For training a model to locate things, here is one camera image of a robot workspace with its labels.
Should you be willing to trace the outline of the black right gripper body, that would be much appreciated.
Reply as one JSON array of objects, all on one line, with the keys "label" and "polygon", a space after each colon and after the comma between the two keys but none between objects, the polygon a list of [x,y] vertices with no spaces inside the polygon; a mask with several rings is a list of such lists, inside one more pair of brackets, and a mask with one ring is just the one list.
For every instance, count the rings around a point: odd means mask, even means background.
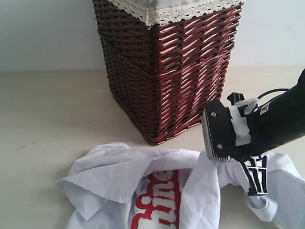
[{"label": "black right gripper body", "polygon": [[231,116],[231,140],[227,146],[227,156],[237,161],[247,161],[252,156],[277,148],[286,143],[284,103],[286,93],[282,93],[262,106],[257,102],[269,94],[253,100],[245,100],[241,93],[231,93],[227,99],[237,115]]}]

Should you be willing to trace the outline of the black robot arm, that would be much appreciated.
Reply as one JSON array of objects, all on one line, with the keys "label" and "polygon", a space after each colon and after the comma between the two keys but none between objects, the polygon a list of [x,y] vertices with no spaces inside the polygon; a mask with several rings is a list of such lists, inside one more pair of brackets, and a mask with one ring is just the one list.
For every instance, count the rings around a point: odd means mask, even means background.
[{"label": "black robot arm", "polygon": [[305,74],[290,89],[276,88],[257,98],[231,93],[224,106],[219,100],[206,104],[203,138],[210,160],[241,165],[249,183],[248,195],[266,195],[266,152],[305,135]]}]

